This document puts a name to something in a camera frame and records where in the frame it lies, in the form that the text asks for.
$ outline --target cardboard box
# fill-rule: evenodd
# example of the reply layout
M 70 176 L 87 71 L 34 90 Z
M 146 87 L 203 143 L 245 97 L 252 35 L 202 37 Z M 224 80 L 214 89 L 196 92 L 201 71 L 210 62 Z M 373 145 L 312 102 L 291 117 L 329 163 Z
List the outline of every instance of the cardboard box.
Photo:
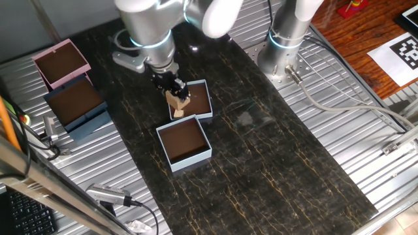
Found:
M 190 103 L 183 108 L 184 118 L 191 115 L 196 115 L 198 119 L 212 118 L 212 104 L 210 102 L 206 80 L 188 82 L 187 87 L 191 96 Z M 174 109 L 171 105 L 169 105 L 169 114 L 171 120 L 176 120 L 173 116 Z
M 48 89 L 56 89 L 91 69 L 70 39 L 32 57 Z
M 84 75 L 57 87 L 44 99 L 76 142 L 111 121 L 107 104 Z
M 158 127 L 157 134 L 172 172 L 212 156 L 212 147 L 196 115 Z

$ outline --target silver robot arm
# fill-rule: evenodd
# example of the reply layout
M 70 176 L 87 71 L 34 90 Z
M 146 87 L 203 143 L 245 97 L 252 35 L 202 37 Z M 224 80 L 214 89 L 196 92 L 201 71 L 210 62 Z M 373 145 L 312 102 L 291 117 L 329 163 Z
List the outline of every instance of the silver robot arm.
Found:
M 297 52 L 311 20 L 324 0 L 286 0 L 274 16 L 266 46 L 257 63 L 269 79 L 286 76 L 285 68 L 296 65 Z
M 178 77 L 174 62 L 171 29 L 189 22 L 213 39 L 225 35 L 234 25 L 243 0 L 115 0 L 138 57 L 121 52 L 113 60 L 135 72 L 144 72 L 145 64 L 153 70 L 153 83 L 184 101 L 190 94 Z

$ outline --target gray cable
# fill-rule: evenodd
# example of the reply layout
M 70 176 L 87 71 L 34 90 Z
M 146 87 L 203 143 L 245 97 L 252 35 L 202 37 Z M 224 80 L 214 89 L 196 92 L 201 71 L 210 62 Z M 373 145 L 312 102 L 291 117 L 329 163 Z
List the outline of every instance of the gray cable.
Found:
M 125 32 L 127 29 L 122 29 L 121 31 L 117 32 L 115 37 L 113 38 L 113 43 L 118 47 L 121 48 L 122 50 L 127 50 L 127 51 L 134 51 L 134 50 L 139 50 L 141 49 L 141 47 L 131 47 L 131 48 L 127 48 L 122 46 L 119 41 L 118 41 L 118 37 L 121 33 Z
M 349 110 L 360 110 L 360 109 L 367 109 L 367 110 L 378 110 L 380 112 L 384 112 L 387 114 L 390 114 L 399 120 L 403 121 L 406 125 L 410 126 L 411 128 L 414 128 L 415 125 L 412 124 L 410 121 L 408 121 L 406 118 L 402 117 L 401 115 L 397 114 L 396 112 L 390 111 L 386 108 L 372 106 L 372 105 L 358 105 L 358 106 L 350 106 L 350 107 L 341 107 L 341 108 L 331 108 L 323 106 L 322 104 L 319 104 L 316 102 L 311 95 L 309 95 L 308 91 L 306 90 L 305 86 L 301 83 L 299 84 L 299 87 L 302 89 L 302 91 L 305 93 L 305 96 L 312 102 L 313 105 L 316 107 L 325 110 L 325 111 L 331 111 L 331 112 L 341 112 L 341 111 L 349 111 Z

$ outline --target wooden floor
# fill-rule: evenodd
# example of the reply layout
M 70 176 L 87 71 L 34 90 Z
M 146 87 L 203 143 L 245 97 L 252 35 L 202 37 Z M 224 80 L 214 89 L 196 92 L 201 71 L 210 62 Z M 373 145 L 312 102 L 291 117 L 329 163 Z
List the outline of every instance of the wooden floor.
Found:
M 367 52 L 405 33 L 393 20 L 418 5 L 418 0 L 368 1 L 370 4 L 365 9 L 345 20 L 336 11 L 350 0 L 325 0 L 312 23 L 380 98 L 385 99 L 403 87 L 399 87 Z
M 374 235 L 418 235 L 418 204 L 391 219 Z

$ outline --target black marble surface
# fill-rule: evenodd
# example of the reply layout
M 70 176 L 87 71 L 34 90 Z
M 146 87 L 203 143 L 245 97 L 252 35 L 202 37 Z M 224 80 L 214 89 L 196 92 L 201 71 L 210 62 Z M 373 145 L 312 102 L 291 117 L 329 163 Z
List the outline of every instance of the black marble surface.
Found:
M 151 73 L 112 61 L 116 20 L 72 38 L 174 235 L 351 234 L 377 211 L 228 36 L 173 30 L 186 81 L 206 79 L 214 118 L 206 164 L 173 176 L 155 129 L 169 123 Z

